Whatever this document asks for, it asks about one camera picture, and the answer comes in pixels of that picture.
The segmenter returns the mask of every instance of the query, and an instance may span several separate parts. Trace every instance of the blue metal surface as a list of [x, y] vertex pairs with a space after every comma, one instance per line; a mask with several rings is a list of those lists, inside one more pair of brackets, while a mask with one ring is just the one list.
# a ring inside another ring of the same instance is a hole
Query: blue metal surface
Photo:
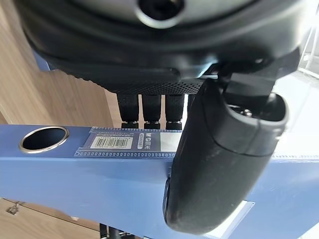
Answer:
[[[37, 125], [0, 125], [0, 196], [153, 239], [195, 239], [164, 222], [162, 200], [172, 159], [79, 158], [90, 128], [67, 127], [56, 149], [25, 154], [20, 140]], [[272, 160], [248, 195], [255, 206], [231, 239], [296, 239], [319, 222], [319, 160]]]

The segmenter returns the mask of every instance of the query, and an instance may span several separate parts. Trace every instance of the barcode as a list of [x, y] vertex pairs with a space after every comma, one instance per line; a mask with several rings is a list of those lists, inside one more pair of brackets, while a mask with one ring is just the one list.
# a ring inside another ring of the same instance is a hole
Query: barcode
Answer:
[[140, 133], [139, 142], [138, 142], [138, 149], [142, 149], [143, 148], [143, 142], [144, 142], [144, 134]]
[[131, 149], [132, 137], [95, 137], [91, 148]]

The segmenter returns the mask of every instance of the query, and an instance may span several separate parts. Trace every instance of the round hole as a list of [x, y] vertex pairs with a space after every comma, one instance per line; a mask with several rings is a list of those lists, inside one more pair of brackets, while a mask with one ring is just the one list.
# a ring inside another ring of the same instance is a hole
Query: round hole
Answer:
[[140, 0], [142, 12], [154, 20], [168, 20], [177, 16], [184, 7], [183, 0]]
[[135, 13], [143, 24], [165, 29], [179, 24], [183, 9], [184, 0], [139, 0]]
[[68, 138], [69, 131], [60, 126], [49, 126], [28, 133], [19, 144], [25, 153], [42, 153], [62, 145]]

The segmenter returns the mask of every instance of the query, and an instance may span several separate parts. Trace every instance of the metal grommet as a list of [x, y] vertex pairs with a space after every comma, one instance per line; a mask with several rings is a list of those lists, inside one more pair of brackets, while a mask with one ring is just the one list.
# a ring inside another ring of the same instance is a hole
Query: metal grommet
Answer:
[[69, 135], [69, 130], [61, 126], [38, 128], [22, 138], [19, 149], [24, 153], [43, 153], [64, 144]]

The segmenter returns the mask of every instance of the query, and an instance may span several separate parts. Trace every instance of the label sticker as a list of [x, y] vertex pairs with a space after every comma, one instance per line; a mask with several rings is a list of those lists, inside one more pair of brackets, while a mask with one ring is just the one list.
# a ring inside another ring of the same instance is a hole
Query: label sticker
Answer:
[[92, 128], [74, 156], [174, 158], [180, 130]]
[[132, 142], [133, 137], [97, 136], [90, 148], [131, 149]]

